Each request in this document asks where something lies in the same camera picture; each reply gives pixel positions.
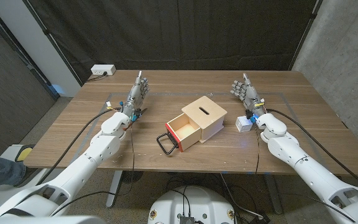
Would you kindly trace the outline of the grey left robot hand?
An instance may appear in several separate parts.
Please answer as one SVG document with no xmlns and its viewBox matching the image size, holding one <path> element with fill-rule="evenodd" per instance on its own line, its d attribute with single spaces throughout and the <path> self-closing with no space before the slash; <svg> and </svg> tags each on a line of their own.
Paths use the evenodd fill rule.
<svg viewBox="0 0 358 224">
<path fill-rule="evenodd" d="M 122 107 L 122 113 L 131 117 L 135 110 L 141 108 L 146 94 L 149 92 L 149 83 L 146 78 L 142 76 L 142 70 L 139 71 L 127 99 Z"/>
</svg>

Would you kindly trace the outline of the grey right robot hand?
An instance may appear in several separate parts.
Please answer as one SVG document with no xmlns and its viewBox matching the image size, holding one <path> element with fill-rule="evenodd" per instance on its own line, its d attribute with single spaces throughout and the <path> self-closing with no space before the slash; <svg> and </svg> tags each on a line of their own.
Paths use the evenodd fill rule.
<svg viewBox="0 0 358 224">
<path fill-rule="evenodd" d="M 258 118 L 266 113 L 264 103 L 246 73 L 243 73 L 243 78 L 243 82 L 234 80 L 230 93 L 242 101 L 246 109 L 247 119 L 253 116 Z"/>
</svg>

